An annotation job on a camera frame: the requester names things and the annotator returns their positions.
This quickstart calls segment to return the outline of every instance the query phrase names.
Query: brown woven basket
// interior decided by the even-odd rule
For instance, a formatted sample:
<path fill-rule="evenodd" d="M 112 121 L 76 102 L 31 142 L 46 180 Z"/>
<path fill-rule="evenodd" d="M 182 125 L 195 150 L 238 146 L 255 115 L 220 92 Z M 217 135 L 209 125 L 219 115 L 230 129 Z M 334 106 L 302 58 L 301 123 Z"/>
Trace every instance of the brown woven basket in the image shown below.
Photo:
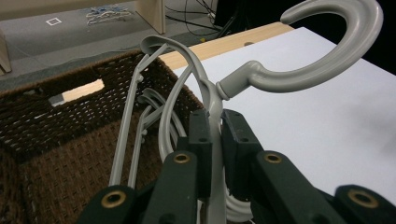
<path fill-rule="evenodd" d="M 127 91 L 142 57 L 132 51 L 0 93 L 0 223 L 74 223 L 90 198 L 107 186 Z M 142 75 L 136 95 L 150 87 L 166 98 L 177 81 L 160 60 Z M 49 102 L 97 79 L 105 85 L 100 91 L 63 105 Z M 134 107 L 126 158 L 131 158 L 135 125 L 144 107 Z M 184 87 L 175 111 L 186 130 L 190 112 L 198 108 L 202 104 Z M 157 132 L 152 127 L 145 137 L 138 189 L 161 169 Z M 129 165 L 124 165 L 125 174 Z"/>

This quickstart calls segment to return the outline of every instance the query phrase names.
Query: wooden leg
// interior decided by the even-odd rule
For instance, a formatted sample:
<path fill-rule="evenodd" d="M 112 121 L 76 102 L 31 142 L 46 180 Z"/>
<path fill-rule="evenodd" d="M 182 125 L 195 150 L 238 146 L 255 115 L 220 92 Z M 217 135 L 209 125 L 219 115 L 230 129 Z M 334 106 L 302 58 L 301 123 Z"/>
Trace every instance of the wooden leg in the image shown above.
<path fill-rule="evenodd" d="M 165 5 L 163 0 L 136 0 L 136 12 L 160 35 L 165 33 Z"/>
<path fill-rule="evenodd" d="M 0 30 L 0 76 L 11 71 L 11 64 L 9 63 L 6 38 Z"/>

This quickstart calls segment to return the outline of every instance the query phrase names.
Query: white paper sheet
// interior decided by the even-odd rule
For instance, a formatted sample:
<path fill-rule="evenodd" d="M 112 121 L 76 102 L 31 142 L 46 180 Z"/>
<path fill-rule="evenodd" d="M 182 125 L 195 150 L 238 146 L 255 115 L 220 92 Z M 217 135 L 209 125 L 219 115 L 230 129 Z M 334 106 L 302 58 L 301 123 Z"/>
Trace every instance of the white paper sheet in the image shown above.
<path fill-rule="evenodd" d="M 316 61 L 334 46 L 300 28 L 203 65 L 216 83 L 249 60 L 288 71 Z M 193 76 L 186 84 L 200 95 Z M 269 93 L 250 87 L 224 102 L 224 108 L 242 113 L 264 149 L 288 156 L 318 189 L 333 195 L 340 185 L 356 184 L 396 204 L 396 76 L 359 60 L 314 88 Z"/>

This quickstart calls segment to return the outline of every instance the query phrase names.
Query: woven texture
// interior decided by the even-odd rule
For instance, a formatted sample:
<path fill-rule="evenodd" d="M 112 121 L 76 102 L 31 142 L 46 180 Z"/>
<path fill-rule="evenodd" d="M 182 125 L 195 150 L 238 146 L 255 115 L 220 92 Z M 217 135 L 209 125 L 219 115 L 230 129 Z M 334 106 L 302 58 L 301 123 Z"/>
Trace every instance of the woven texture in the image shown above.
<path fill-rule="evenodd" d="M 0 223 L 74 223 L 90 198 L 108 184 L 120 119 L 137 63 L 132 51 L 13 91 L 0 93 Z M 142 73 L 136 95 L 152 88 L 167 98 L 177 77 L 160 60 Z M 102 79 L 104 88 L 52 106 L 49 98 Z M 145 105 L 136 105 L 126 158 Z M 184 87 L 175 111 L 188 130 L 191 111 L 202 108 Z M 161 170 L 158 124 L 141 148 L 136 187 Z M 129 163 L 124 164 L 125 184 Z"/>

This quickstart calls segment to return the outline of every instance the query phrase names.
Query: gray floor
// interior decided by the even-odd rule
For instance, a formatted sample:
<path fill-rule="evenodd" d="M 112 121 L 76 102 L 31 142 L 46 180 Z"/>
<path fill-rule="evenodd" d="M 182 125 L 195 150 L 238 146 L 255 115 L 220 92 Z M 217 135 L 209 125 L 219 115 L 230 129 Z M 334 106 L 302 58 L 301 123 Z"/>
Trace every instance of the gray floor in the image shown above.
<path fill-rule="evenodd" d="M 166 2 L 172 9 L 183 11 L 184 1 Z M 0 21 L 8 47 L 12 72 L 0 77 L 1 82 L 9 78 L 29 76 L 30 74 L 48 70 L 73 61 L 101 55 L 109 52 L 121 52 L 138 46 L 147 35 L 157 35 L 135 11 L 134 3 L 119 4 L 133 12 L 120 21 L 106 21 L 94 25 L 87 24 L 89 8 L 55 13 L 30 18 Z M 197 1 L 188 1 L 188 11 L 206 12 Z M 166 9 L 166 15 L 184 20 L 184 13 Z M 48 25 L 46 21 L 58 18 L 62 21 L 56 25 Z M 187 21 L 212 26 L 205 14 L 187 14 Z M 189 25 L 191 31 L 198 34 L 210 33 L 202 27 Z M 184 22 L 166 20 L 167 37 L 181 37 L 186 45 L 199 43 L 202 36 L 186 35 L 189 30 Z"/>

